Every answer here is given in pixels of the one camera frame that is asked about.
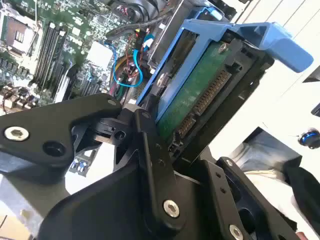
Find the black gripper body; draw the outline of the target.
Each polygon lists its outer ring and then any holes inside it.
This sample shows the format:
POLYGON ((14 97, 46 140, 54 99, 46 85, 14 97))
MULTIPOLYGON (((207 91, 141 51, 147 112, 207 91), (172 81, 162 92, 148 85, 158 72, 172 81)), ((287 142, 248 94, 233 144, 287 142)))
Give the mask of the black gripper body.
POLYGON ((127 165, 60 201, 40 240, 211 240, 220 235, 213 180, 203 160, 194 178, 174 172, 168 155, 134 154, 127 165))

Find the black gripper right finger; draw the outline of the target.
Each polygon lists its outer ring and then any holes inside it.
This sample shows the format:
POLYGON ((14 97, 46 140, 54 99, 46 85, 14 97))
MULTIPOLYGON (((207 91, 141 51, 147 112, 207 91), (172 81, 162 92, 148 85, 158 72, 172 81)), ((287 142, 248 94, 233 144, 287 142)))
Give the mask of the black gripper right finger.
POLYGON ((295 230, 229 159, 174 162, 184 219, 176 240, 297 240, 295 230))

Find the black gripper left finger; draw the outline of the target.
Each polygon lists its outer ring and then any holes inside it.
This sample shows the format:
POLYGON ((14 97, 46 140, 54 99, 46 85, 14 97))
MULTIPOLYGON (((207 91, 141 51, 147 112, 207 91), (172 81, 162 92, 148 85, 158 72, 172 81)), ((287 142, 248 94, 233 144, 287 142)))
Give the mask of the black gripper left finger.
POLYGON ((170 160, 150 114, 124 108, 105 93, 4 115, 0 133, 0 171, 39 185, 61 181, 76 154, 97 147, 99 138, 116 148, 114 172, 134 154, 170 160))

